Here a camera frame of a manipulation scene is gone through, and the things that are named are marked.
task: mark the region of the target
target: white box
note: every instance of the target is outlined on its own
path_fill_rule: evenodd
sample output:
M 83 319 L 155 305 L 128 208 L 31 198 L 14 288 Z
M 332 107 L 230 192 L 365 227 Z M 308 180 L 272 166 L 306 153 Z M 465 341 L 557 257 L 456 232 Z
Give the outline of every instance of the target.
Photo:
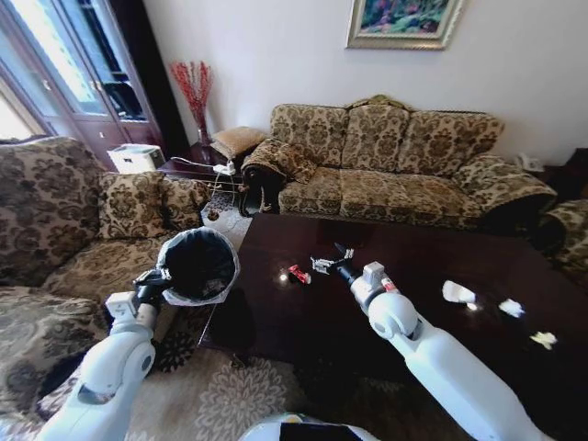
M 152 172 L 165 163 L 162 149 L 157 145 L 122 144 L 108 155 L 122 174 Z

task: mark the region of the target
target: red branch decoration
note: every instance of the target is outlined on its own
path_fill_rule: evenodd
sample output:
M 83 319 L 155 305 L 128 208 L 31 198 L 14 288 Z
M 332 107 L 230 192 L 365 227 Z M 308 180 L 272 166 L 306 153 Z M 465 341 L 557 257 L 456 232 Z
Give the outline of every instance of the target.
M 186 97 L 190 106 L 194 120 L 200 128 L 202 142 L 210 143 L 209 133 L 206 127 L 206 104 L 209 100 L 210 89 L 212 88 L 212 71 L 210 66 L 200 62 L 198 66 L 195 62 L 172 62 L 170 69 Z

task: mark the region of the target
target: white paper scrap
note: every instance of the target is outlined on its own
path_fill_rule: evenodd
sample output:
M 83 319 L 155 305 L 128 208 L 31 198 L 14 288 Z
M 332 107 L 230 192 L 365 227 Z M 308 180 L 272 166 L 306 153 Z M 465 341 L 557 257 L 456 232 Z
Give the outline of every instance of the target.
M 521 304 L 518 301 L 514 301 L 512 299 L 503 301 L 500 305 L 498 305 L 498 308 L 506 312 L 508 315 L 516 317 L 517 319 L 525 313 L 525 310 Z
M 476 294 L 456 282 L 446 280 L 443 284 L 443 298 L 454 303 L 474 303 Z
M 536 333 L 535 335 L 531 335 L 530 338 L 534 342 L 543 345 L 543 347 L 549 351 L 551 350 L 551 347 L 558 342 L 558 339 L 555 338 L 555 335 L 552 333 Z

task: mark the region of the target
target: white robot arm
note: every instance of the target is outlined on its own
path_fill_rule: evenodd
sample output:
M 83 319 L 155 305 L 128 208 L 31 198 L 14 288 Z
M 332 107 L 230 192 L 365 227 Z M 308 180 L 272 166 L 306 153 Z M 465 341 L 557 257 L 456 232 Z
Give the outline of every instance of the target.
M 85 355 L 80 378 L 63 407 L 41 429 L 39 441 L 124 439 L 132 403 L 155 359 L 151 339 L 168 278 L 164 271 L 147 271 L 135 281 L 137 292 L 108 298 L 114 318 L 110 335 Z
M 504 381 L 415 310 L 383 265 L 366 265 L 360 275 L 349 255 L 353 253 L 345 252 L 337 262 L 313 262 L 320 262 L 321 272 L 336 271 L 346 280 L 373 330 L 401 353 L 408 369 L 468 434 L 480 441 L 550 439 L 533 424 Z

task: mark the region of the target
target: picture frame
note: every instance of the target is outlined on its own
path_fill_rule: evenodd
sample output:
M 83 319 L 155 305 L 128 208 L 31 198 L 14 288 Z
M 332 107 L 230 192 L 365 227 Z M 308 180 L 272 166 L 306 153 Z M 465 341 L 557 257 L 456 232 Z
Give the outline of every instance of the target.
M 347 48 L 441 51 L 467 0 L 354 0 Z

